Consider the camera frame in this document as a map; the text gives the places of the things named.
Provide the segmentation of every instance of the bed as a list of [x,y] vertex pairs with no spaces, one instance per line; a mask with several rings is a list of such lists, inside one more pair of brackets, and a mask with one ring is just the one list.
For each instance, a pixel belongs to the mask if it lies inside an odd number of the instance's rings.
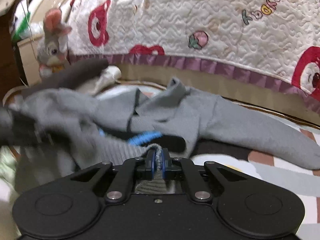
[[[97,98],[100,100],[107,100],[136,88],[139,88],[148,97],[156,96],[162,90],[165,90],[165,87],[150,82],[123,82],[121,85],[100,93]],[[284,118],[276,117],[274,115],[267,115],[285,123],[293,129],[300,131],[320,145],[320,130],[297,125],[294,122],[290,122]],[[223,142],[208,140],[198,141],[195,149],[193,150],[191,159],[197,165],[203,165],[205,161],[209,160],[216,161],[250,176],[291,190],[298,195],[305,206],[305,218],[297,232],[297,235],[302,240],[318,239],[320,234],[320,170],[311,171],[303,169],[266,153],[229,145]],[[2,161],[0,165],[4,164],[9,166],[8,161]],[[4,198],[6,196],[5,189],[8,188],[8,185],[1,185],[1,183],[3,184],[1,179],[4,178],[6,181],[10,182],[8,177],[10,178],[10,174],[0,173],[0,189],[2,189],[0,192],[4,195],[1,196],[0,194],[0,199],[1,197]],[[10,203],[8,197],[5,201],[6,203]],[[11,224],[10,227],[7,227],[6,230],[4,230],[4,232],[8,233],[8,235],[3,236],[3,238],[0,236],[1,240],[14,240],[14,236],[17,234],[14,226]]]

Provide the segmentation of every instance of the bedding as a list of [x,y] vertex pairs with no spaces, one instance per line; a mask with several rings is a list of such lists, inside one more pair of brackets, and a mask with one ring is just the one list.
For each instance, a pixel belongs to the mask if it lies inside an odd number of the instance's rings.
[[[145,150],[127,147],[110,137],[123,139],[117,131],[156,130],[184,138],[185,150],[175,151],[179,157],[189,157],[196,141],[207,138],[268,152],[304,168],[320,169],[320,148],[309,138],[220,96],[186,87],[177,78],[172,78],[167,90],[153,100],[139,90],[99,102],[71,90],[48,89],[27,97],[20,111],[33,117],[41,129],[63,131],[82,168],[101,158],[118,165],[125,157],[137,157]],[[109,136],[102,138],[97,126]]]
[[68,21],[73,27],[69,59],[108,57],[111,64],[161,65],[220,74],[306,95],[305,101],[320,113],[318,3],[73,0]]
[[[133,82],[133,84],[126,83],[125,85],[119,85],[106,90],[100,93],[97,98],[105,100],[137,88],[148,97],[153,97],[162,90],[165,90],[164,87],[157,84]],[[300,131],[320,145],[319,130],[300,126],[277,116],[267,115]],[[250,176],[293,191],[301,198],[306,209],[305,218],[297,235],[302,240],[318,239],[320,235],[320,170],[311,171],[303,169],[266,153],[212,140],[198,141],[192,152],[192,160],[197,165],[202,165],[207,160],[217,161]],[[1,185],[0,192],[6,192]],[[4,232],[10,236],[16,236],[14,227],[12,229],[7,227]],[[12,238],[7,235],[4,236],[4,240],[13,240],[14,238],[13,236]]]

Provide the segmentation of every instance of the white quilt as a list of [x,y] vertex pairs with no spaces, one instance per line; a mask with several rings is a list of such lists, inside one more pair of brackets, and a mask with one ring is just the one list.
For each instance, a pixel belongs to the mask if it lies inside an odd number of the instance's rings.
[[73,55],[194,57],[272,76],[320,100],[319,0],[75,0]]

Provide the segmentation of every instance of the mattress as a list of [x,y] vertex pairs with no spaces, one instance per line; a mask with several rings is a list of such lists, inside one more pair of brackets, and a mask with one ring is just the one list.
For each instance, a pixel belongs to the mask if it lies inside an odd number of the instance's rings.
[[302,96],[320,113],[319,0],[75,0],[70,60],[169,66]]
[[[41,21],[48,9],[64,1],[68,0],[41,0],[32,13],[31,22]],[[36,52],[39,38],[39,36],[34,37],[34,41],[26,39],[18,44],[23,67],[30,85],[40,81],[39,65],[33,54],[33,52]],[[88,56],[90,55],[74,55],[71,56],[71,60],[79,60]],[[317,100],[297,87],[270,76],[249,71],[246,72],[245,77],[241,77],[241,75],[233,74],[232,69],[237,72],[237,68],[232,66],[227,70],[211,68],[211,73],[215,72],[212,75],[207,74],[210,71],[205,71],[208,68],[201,66],[198,67],[200,71],[194,72],[186,70],[186,67],[174,67],[173,63],[167,66],[165,64],[155,66],[157,62],[152,60],[146,62],[142,60],[142,57],[134,57],[128,60],[123,56],[114,56],[113,59],[116,61],[116,65],[120,66],[123,77],[128,80],[141,79],[166,85],[170,77],[178,76],[185,84],[199,89],[320,124],[320,117],[314,112],[319,108]]]

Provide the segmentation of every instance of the plush toy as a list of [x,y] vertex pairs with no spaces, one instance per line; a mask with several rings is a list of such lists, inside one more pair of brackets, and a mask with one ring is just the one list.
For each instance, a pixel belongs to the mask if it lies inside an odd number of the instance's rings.
[[44,17],[44,38],[39,41],[37,48],[41,79],[70,66],[66,59],[67,50],[62,51],[59,41],[62,37],[66,37],[72,31],[72,28],[62,23],[61,17],[62,12],[58,8],[50,9]]

